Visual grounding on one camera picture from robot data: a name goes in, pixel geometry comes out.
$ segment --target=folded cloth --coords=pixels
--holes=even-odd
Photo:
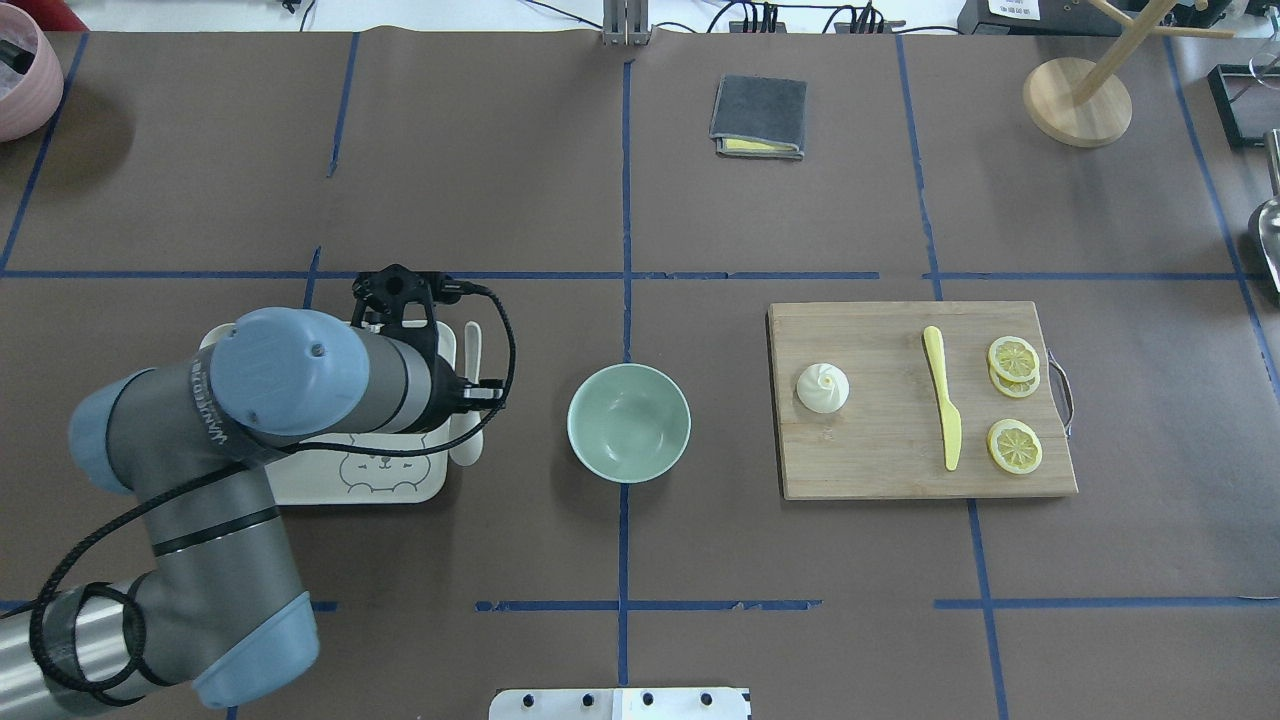
[[[804,158],[805,91],[796,79],[724,76],[712,113],[721,155]]]

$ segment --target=label sticker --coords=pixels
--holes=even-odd
[[[993,15],[1019,20],[1039,20],[1039,0],[987,0]]]

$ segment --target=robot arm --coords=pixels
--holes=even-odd
[[[86,398],[73,456],[95,484],[138,498],[156,570],[54,596],[55,573],[42,603],[0,620],[0,717],[96,715],[188,680],[206,706],[229,707],[301,675],[319,652],[315,619],[262,466],[320,433],[426,432],[477,407],[492,416],[513,364],[506,383],[483,383],[493,397],[475,400],[435,355],[431,305],[449,282],[397,265],[362,274],[357,315],[372,307],[381,334],[268,307],[191,363]],[[406,301],[426,306],[426,332],[402,324]]]

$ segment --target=lemon slice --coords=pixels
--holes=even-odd
[[[987,364],[1011,383],[1029,383],[1039,375],[1039,355],[1020,337],[1005,336],[991,343]]]
[[[1036,470],[1044,456],[1036,430],[1014,419],[996,420],[987,430],[987,450],[1001,470],[1015,475]]]
[[[995,368],[988,368],[987,374],[991,375],[991,384],[996,386],[996,389],[1009,397],[1027,397],[1039,387],[1039,373],[1036,373],[1036,377],[1029,383],[1011,383],[997,375]]]

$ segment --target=plastic knife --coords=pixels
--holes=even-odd
[[[934,325],[924,328],[924,354],[933,373],[933,389],[938,393],[938,416],[942,419],[942,455],[947,470],[960,464],[960,411],[947,395],[947,356],[942,346],[942,331]]]

